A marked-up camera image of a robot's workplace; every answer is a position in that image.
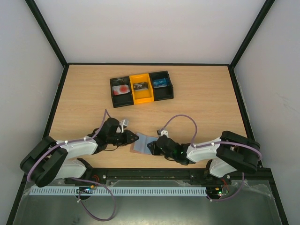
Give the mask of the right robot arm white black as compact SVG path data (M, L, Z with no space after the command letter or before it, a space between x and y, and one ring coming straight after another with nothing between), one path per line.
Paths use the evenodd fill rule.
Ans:
M179 144L167 135L147 144L152 155L164 156L181 165L207 161L205 180L216 183L232 172L254 174L262 159L260 144L252 139L230 131L208 142Z

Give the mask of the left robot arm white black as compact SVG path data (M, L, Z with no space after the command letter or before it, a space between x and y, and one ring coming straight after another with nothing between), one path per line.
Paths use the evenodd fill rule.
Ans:
M58 179L79 179L90 169L82 156L98 154L108 145L118 148L138 141L139 137L127 125L128 120L108 118L80 139L56 141L46 136L21 161L20 169L39 188Z

